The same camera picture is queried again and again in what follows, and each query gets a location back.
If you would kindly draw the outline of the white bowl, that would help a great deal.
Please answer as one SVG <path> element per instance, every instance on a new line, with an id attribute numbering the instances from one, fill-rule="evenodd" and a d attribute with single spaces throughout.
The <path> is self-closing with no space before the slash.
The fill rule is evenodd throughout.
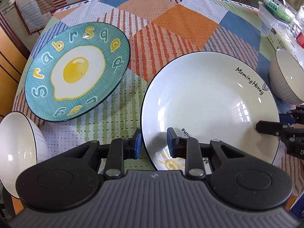
<path id="1" fill-rule="evenodd" d="M 1 183 L 13 197 L 18 176 L 29 167 L 50 158 L 38 126 L 21 112 L 11 112 L 1 121 Z"/>
<path id="2" fill-rule="evenodd" d="M 303 104 L 303 68 L 284 49 L 276 50 L 271 60 L 269 81 L 274 94 L 283 102 Z"/>

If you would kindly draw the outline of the white sun plate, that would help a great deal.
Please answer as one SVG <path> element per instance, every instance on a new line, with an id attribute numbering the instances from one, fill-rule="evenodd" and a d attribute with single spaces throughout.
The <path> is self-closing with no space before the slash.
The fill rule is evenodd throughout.
<path id="1" fill-rule="evenodd" d="M 166 131 L 201 143 L 219 139 L 268 163 L 279 140 L 256 131 L 257 122 L 279 121 L 274 97 L 264 80 L 230 55 L 199 51 L 180 56 L 153 77 L 144 95 L 141 129 L 157 170 L 183 170 L 185 161 L 169 153 Z"/>

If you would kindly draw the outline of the teal egg plate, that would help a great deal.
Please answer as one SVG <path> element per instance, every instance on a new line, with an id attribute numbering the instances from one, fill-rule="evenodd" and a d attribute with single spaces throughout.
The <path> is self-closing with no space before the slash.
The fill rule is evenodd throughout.
<path id="1" fill-rule="evenodd" d="M 128 38 L 117 27 L 103 22 L 72 26 L 33 59 L 24 88 L 28 107 L 49 122 L 79 117 L 111 95 L 129 60 Z"/>

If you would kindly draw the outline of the blue notebook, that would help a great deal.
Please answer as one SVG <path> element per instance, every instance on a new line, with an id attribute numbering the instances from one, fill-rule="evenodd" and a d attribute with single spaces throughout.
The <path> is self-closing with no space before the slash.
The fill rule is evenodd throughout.
<path id="1" fill-rule="evenodd" d="M 303 220 L 304 218 L 304 192 L 295 200 L 290 208 L 290 212 L 297 218 Z"/>

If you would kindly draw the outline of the white tissue pack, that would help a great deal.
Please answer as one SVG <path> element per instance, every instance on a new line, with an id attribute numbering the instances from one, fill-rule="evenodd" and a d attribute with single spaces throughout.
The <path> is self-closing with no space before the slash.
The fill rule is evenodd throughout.
<path id="1" fill-rule="evenodd" d="M 290 54 L 303 53 L 303 48 L 297 43 L 287 29 L 272 26 L 267 33 L 267 38 L 274 49 L 284 49 Z"/>

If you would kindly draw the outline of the plastic basket with green items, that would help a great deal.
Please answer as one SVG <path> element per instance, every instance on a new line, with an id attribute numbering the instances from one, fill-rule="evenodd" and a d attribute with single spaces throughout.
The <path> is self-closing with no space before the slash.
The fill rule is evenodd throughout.
<path id="1" fill-rule="evenodd" d="M 278 21 L 289 24 L 297 11 L 285 0 L 263 0 L 262 6 Z"/>

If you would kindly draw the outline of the patchwork tablecloth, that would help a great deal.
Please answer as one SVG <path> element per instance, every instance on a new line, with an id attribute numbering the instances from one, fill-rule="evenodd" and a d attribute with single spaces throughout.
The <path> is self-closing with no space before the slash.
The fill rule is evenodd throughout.
<path id="1" fill-rule="evenodd" d="M 217 51 L 240 59 L 269 81 L 275 54 L 255 10 L 226 0 L 88 0 L 57 10 L 27 60 L 62 31 L 85 22 L 102 21 L 119 28 L 130 43 L 128 70 L 117 89 L 98 107 L 64 123 L 48 123 L 26 104 L 24 82 L 17 88 L 13 110 L 24 113 L 42 131 L 50 156 L 85 141 L 109 143 L 128 137 L 140 126 L 140 109 L 148 84 L 174 58 L 189 52 Z"/>

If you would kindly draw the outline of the wooden chair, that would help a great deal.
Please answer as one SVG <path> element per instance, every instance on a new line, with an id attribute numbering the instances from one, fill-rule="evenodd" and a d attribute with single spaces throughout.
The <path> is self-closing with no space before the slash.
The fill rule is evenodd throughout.
<path id="1" fill-rule="evenodd" d="M 1 119 L 12 111 L 17 87 L 30 51 L 1 13 Z"/>

